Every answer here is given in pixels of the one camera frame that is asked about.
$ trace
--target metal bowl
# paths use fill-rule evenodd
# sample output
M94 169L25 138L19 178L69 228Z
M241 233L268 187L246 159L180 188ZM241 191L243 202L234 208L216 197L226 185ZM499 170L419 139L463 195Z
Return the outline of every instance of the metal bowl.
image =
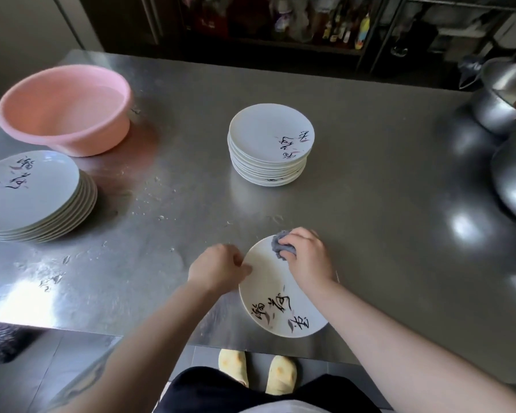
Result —
M510 58L493 58L480 71L484 87L476 91L470 103L476 120L497 135L515 128L516 63Z
M516 216L516 133L495 152L491 176L497 194Z

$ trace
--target dish rag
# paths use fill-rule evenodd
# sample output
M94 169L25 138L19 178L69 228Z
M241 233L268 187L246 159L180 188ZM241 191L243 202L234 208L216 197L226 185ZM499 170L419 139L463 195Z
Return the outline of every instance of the dish rag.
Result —
M283 261L286 261L286 259L283 258L281 256L281 254L279 254L279 252L281 252L282 250L286 250L286 251L296 255L296 248L294 246L282 245L281 243L279 243L279 239L284 238L289 233L290 233L290 230L283 230L283 231L279 232L278 234L276 234L273 237L273 239L271 239L271 249L275 252L275 255L277 255L277 257L279 259L282 259Z

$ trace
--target stainless steel table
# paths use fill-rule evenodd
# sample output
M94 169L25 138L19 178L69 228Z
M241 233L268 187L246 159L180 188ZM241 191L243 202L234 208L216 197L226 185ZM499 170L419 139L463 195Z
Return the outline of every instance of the stainless steel table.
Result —
M316 229L341 282L407 326L516 383L516 219L492 191L498 141L460 107L468 94L73 51L64 63L123 74L129 137L77 159L101 187L79 229L41 246L0 243L0 322L123 335L185 281L217 242L246 252ZM231 167L229 121L261 102L314 124L303 175L278 188ZM0 130L0 159L33 149ZM357 362L327 326L269 334L223 297L192 344Z

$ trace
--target person's right hand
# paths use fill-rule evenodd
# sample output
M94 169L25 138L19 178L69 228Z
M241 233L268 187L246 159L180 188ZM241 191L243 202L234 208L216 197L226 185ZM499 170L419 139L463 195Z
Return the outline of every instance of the person's right hand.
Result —
M290 272L303 292L307 294L326 281L335 281L327 249L315 232L297 227L279 243L296 248L296 256L286 250L282 250L280 255L289 263Z

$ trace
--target stack of plates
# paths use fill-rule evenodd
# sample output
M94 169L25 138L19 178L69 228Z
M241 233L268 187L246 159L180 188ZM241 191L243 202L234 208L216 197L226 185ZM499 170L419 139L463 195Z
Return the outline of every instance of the stack of plates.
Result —
M47 242L82 223L95 182L67 155L32 151L0 161L0 241Z
M277 187L302 174L314 139L314 127L301 112L280 104L255 104L235 115L227 144L242 178Z

